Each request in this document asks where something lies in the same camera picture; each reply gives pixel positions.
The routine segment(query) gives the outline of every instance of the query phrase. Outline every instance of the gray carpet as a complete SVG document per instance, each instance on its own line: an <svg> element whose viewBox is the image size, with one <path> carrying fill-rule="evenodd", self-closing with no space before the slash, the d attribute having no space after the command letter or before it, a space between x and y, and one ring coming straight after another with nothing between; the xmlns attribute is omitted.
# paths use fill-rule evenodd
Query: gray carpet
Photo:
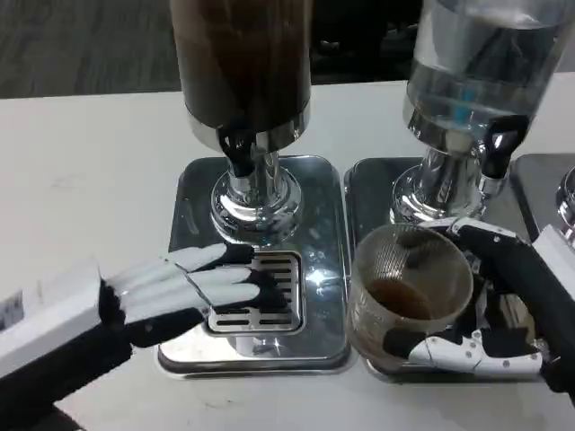
<svg viewBox="0 0 575 431"><path fill-rule="evenodd" d="M0 0L0 98L179 89L167 0Z"/></svg>

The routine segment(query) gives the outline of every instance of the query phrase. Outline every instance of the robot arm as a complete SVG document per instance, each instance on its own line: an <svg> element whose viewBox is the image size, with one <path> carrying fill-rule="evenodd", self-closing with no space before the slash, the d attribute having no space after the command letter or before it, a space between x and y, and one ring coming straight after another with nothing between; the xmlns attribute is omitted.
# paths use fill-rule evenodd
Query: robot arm
<svg viewBox="0 0 575 431"><path fill-rule="evenodd" d="M282 307L253 248L184 249L103 279L89 260L0 300L0 423L30 418L148 347L202 323L210 308Z"/></svg>
<svg viewBox="0 0 575 431"><path fill-rule="evenodd" d="M480 328L423 334L391 330L384 350L413 363L497 377L542 375L557 392L575 394L575 251L547 226L531 245L515 233L471 218L423 224L471 252L478 275L498 291L516 294L549 352L526 343L520 329Z"/></svg>

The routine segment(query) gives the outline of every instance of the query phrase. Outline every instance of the brown liquid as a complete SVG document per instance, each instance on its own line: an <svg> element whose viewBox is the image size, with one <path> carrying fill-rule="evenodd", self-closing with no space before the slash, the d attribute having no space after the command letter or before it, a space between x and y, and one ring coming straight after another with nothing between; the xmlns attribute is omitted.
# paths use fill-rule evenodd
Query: brown liquid
<svg viewBox="0 0 575 431"><path fill-rule="evenodd" d="M401 281L375 280L367 291L390 312L420 321L432 319L427 298Z"/></svg>
<svg viewBox="0 0 575 431"><path fill-rule="evenodd" d="M190 113L256 132L287 123L310 98L310 0L171 0Z"/></svg>

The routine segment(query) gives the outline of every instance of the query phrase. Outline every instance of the label on robot hand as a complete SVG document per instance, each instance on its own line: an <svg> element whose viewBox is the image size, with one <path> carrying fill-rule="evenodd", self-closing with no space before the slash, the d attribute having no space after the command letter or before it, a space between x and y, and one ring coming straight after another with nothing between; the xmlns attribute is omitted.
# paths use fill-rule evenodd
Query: label on robot hand
<svg viewBox="0 0 575 431"><path fill-rule="evenodd" d="M0 300L0 332L24 319L22 290L7 299Z"/></svg>

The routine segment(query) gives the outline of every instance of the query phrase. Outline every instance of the table surface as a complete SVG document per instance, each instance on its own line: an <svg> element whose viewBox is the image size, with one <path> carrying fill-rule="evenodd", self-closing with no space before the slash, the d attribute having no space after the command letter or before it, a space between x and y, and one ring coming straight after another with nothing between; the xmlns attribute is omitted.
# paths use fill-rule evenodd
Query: table surface
<svg viewBox="0 0 575 431"><path fill-rule="evenodd" d="M403 125L405 82L315 87L310 128L283 154L340 174L367 157L419 156ZM555 76L518 150L572 151L575 74ZM165 252L176 182L216 155L192 136L180 93L0 101L0 295L87 255L104 276ZM565 396L541 383L391 384L362 360L341 374L171 380L141 350L60 403L88 431L571 429Z"/></svg>

